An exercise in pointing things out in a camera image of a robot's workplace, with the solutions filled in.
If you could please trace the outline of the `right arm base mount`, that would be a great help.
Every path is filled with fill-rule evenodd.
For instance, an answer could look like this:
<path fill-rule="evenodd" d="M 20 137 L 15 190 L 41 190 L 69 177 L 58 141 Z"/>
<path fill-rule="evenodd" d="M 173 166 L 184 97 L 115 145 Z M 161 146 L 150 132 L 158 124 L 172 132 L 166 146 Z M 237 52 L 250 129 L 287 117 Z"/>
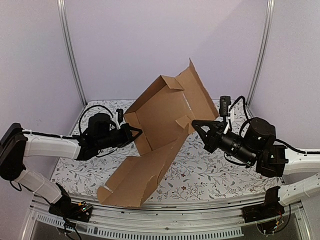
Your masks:
<path fill-rule="evenodd" d="M 285 209 L 284 206 L 280 204 L 280 198 L 278 196 L 279 189 L 279 186 L 269 188 L 265 192 L 263 203 L 241 208 L 244 222 L 251 223 L 284 214 Z"/>

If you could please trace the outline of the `brown cardboard box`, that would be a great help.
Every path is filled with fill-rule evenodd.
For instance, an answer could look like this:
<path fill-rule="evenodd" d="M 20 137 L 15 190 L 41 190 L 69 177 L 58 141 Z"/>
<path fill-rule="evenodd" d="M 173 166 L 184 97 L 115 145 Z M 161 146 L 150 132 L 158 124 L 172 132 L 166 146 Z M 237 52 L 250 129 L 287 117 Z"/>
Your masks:
<path fill-rule="evenodd" d="M 140 207 L 158 188 L 187 137 L 193 120 L 213 121 L 219 112 L 193 63 L 175 77 L 160 75 L 126 110 L 142 130 L 138 156 L 128 156 L 97 190 L 102 205 Z"/>

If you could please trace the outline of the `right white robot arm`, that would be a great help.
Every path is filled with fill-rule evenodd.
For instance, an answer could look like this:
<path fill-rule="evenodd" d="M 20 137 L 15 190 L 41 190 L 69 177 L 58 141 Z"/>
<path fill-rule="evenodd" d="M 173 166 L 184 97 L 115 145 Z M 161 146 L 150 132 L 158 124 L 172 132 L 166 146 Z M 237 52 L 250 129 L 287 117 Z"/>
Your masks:
<path fill-rule="evenodd" d="M 309 198 L 320 190 L 320 152 L 297 149 L 276 138 L 276 128 L 266 120 L 254 117 L 245 123 L 244 136 L 232 132 L 222 121 L 193 120 L 192 127 L 209 153 L 217 149 L 234 157 L 239 165 L 264 177 L 274 178 L 297 173 L 315 175 L 289 185 L 275 186 L 266 191 L 264 202 L 255 205 L 262 218 L 269 218 L 298 200 Z"/>

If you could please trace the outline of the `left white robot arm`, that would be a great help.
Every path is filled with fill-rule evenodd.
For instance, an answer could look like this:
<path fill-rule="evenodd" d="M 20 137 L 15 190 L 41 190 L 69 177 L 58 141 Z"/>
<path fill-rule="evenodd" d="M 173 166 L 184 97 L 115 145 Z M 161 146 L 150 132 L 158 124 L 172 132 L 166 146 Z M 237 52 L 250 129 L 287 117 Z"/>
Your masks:
<path fill-rule="evenodd" d="M 142 133 L 141 129 L 124 123 L 114 129 L 86 129 L 82 135 L 65 136 L 25 130 L 15 122 L 0 140 L 0 176 L 27 187 L 55 204 L 63 217 L 70 217 L 75 211 L 74 205 L 63 198 L 63 191 L 56 183 L 27 168 L 24 158 L 41 156 L 87 161 L 101 150 L 127 146 Z"/>

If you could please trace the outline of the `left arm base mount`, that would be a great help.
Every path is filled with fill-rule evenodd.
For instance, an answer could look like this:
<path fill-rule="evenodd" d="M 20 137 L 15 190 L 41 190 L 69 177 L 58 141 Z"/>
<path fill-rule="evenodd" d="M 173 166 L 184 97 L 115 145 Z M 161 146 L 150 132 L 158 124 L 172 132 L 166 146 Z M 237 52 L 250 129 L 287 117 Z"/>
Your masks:
<path fill-rule="evenodd" d="M 93 206 L 85 201 L 72 203 L 66 190 L 59 183 L 56 183 L 56 185 L 61 190 L 62 197 L 56 203 L 50 204 L 48 212 L 66 219 L 88 223 Z"/>

